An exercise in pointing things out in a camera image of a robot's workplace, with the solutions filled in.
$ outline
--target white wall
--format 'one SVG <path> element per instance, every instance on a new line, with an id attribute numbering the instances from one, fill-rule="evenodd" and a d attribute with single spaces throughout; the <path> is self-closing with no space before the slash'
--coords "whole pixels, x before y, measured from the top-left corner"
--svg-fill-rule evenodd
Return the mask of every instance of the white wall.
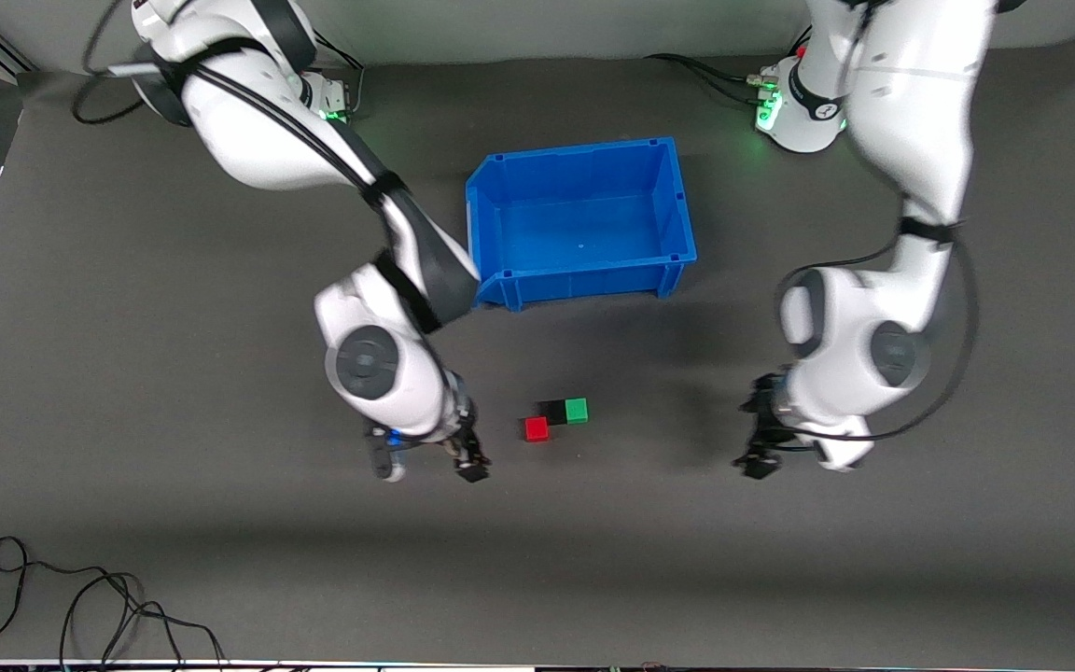
<path id="1" fill-rule="evenodd" d="M 75 71 L 109 0 L 0 0 L 0 32 L 42 68 Z M 807 22 L 803 0 L 301 0 L 317 30 L 368 63 L 477 62 L 653 52 L 763 54 Z M 995 46 L 1075 39 L 1075 0 L 1029 0 L 999 18 Z M 137 44 L 119 16 L 99 62 Z"/>

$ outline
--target red cube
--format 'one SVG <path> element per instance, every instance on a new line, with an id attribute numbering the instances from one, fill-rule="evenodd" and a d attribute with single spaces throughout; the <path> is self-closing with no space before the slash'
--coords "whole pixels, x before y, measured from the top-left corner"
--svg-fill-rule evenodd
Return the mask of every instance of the red cube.
<path id="1" fill-rule="evenodd" d="M 549 424 L 546 421 L 545 417 L 527 417 L 526 418 L 526 442 L 539 443 L 548 442 L 549 440 Z"/>

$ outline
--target gray table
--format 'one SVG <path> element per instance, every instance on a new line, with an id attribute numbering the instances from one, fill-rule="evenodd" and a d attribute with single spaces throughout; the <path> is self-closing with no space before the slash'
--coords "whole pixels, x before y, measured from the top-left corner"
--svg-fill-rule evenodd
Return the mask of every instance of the gray table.
<path id="1" fill-rule="evenodd" d="M 356 129 L 456 237 L 486 154 L 673 135 L 700 248 L 670 301 L 445 329 L 493 476 L 429 451 L 384 485 L 311 306 L 381 244 L 355 191 L 252 190 L 187 129 L 78 127 L 76 80 L 27 84 L 0 182 L 0 534 L 135 571 L 236 658 L 1075 669 L 1075 43 L 991 53 L 978 88 L 985 324 L 959 396 L 861 472 L 792 456 L 760 484 L 729 460 L 747 384 L 789 360 L 773 285 L 894 225 L 847 140 L 776 149 L 649 60 L 373 69 Z M 589 425 L 517 439 L 568 396 Z M 81 582 L 33 580 L 0 656 L 55 655 Z M 0 618 L 10 595 L 0 576 Z M 87 604 L 83 654 L 114 615 Z M 129 655 L 167 652 L 148 628 Z"/>

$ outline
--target colored block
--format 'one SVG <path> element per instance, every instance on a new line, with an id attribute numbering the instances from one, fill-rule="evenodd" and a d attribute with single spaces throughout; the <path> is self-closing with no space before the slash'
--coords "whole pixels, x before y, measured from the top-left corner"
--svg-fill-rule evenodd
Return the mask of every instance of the colored block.
<path id="1" fill-rule="evenodd" d="M 588 400 L 584 397 L 567 400 L 567 421 L 571 425 L 582 425 L 588 420 Z"/>
<path id="2" fill-rule="evenodd" d="M 538 415 L 550 425 L 567 425 L 567 400 L 542 401 L 538 404 Z"/>
<path id="3" fill-rule="evenodd" d="M 545 417 L 526 418 L 526 442 L 538 443 L 548 442 L 549 425 Z"/>

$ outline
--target velcro strap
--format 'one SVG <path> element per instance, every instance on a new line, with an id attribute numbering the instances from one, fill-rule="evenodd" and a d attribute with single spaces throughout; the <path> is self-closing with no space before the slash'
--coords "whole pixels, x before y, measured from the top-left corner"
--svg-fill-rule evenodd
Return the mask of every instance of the velcro strap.
<path id="1" fill-rule="evenodd" d="M 389 191 L 396 191 L 397 188 L 405 188 L 405 183 L 402 182 L 400 175 L 396 172 L 387 171 L 377 174 L 375 182 L 372 184 L 359 188 L 359 195 L 373 209 L 379 210 L 379 203 L 383 202 L 385 196 L 388 196 Z"/>
<path id="2" fill-rule="evenodd" d="M 942 245 L 950 245 L 956 242 L 956 229 L 958 226 L 960 225 L 923 224 L 916 218 L 904 216 L 899 221 L 899 234 L 917 235 L 929 239 L 929 241 L 935 241 Z"/>
<path id="3" fill-rule="evenodd" d="M 205 49 L 194 54 L 182 62 L 170 62 L 168 63 L 168 70 L 166 72 L 166 80 L 168 81 L 168 86 L 173 90 L 173 92 L 181 97 L 181 89 L 185 86 L 185 81 L 188 80 L 192 73 L 197 72 L 198 66 L 200 66 L 204 60 L 213 59 L 214 56 L 221 56 L 224 54 L 234 54 L 235 52 L 243 52 L 243 49 L 255 49 L 256 52 L 261 52 L 268 54 L 268 49 L 260 44 L 259 41 L 252 38 L 226 38 L 220 39 L 220 41 L 214 42 L 206 46 Z"/>
<path id="4" fill-rule="evenodd" d="M 414 316 L 414 319 L 417 320 L 417 328 L 421 330 L 421 333 L 432 333 L 442 328 L 439 315 L 434 315 L 434 310 L 430 306 L 429 299 L 405 275 L 405 272 L 401 271 L 400 267 L 397 266 L 396 260 L 392 259 L 391 251 L 381 252 L 376 256 L 375 262 L 372 263 L 375 264 L 376 271 L 379 271 L 379 275 L 383 275 L 384 280 L 388 281 L 388 285 L 391 285 L 392 289 L 397 290 L 397 295 L 400 295 L 400 298 L 404 299 L 405 306 L 408 309 L 410 314 Z"/>

